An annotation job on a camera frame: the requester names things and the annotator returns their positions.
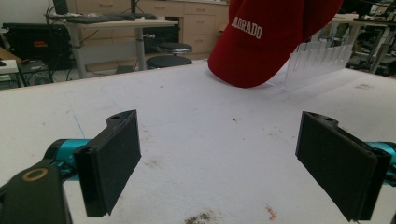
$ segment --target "drawer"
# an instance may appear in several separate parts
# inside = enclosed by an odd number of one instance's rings
[[[123,0],[76,0],[76,7],[78,12],[122,12],[131,8],[131,2]]]
[[[94,45],[107,45],[113,43],[112,38],[103,38],[103,39],[86,39],[81,43],[83,46],[94,46]]]
[[[216,25],[219,28],[223,24],[228,23],[228,7],[222,7],[219,14],[216,15]]]
[[[209,35],[216,32],[215,16],[189,15],[184,17],[183,35]]]
[[[126,29],[114,29],[113,30],[113,38],[114,37],[132,37],[134,36],[134,28],[126,28]]]
[[[105,39],[111,38],[111,30],[81,30],[81,38],[80,40],[93,40],[93,39]]]
[[[131,48],[134,48],[136,43],[134,42],[135,39],[134,37],[118,37],[118,38],[113,38],[113,43],[130,43]]]
[[[191,15],[218,15],[222,8],[224,8],[224,6],[202,3],[185,3],[184,13]]]
[[[218,41],[216,35],[184,35],[183,43],[192,46],[192,53],[211,52]]]
[[[181,2],[139,1],[136,12],[142,11],[161,17],[182,17],[184,4]]]

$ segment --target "acrylic stand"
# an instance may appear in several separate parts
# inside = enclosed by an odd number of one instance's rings
[[[266,83],[284,90],[296,89],[345,68],[352,54],[352,45],[330,47],[330,44],[322,41],[301,44]]]

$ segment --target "cap brim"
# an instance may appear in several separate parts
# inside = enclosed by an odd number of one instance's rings
[[[283,49],[251,49],[233,42],[230,25],[214,47],[208,66],[214,75],[240,88],[256,87],[273,77],[294,52]]]

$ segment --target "black stool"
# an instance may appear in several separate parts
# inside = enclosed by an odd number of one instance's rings
[[[165,68],[191,64],[192,60],[177,56],[192,52],[192,46],[181,43],[163,43],[158,45],[157,50],[160,53],[169,53],[173,55],[155,56],[146,61],[148,68]]]

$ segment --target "computer keyboard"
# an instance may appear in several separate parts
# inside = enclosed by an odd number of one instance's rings
[[[123,17],[116,16],[99,16],[99,17],[73,17],[67,18],[66,21],[73,23],[92,24],[106,21],[123,21]]]
[[[148,20],[155,20],[157,19],[156,16],[150,13],[132,13],[132,12],[110,12],[107,14],[104,14],[105,16],[115,16],[115,17],[123,17],[125,20],[128,20],[127,18],[145,18]]]

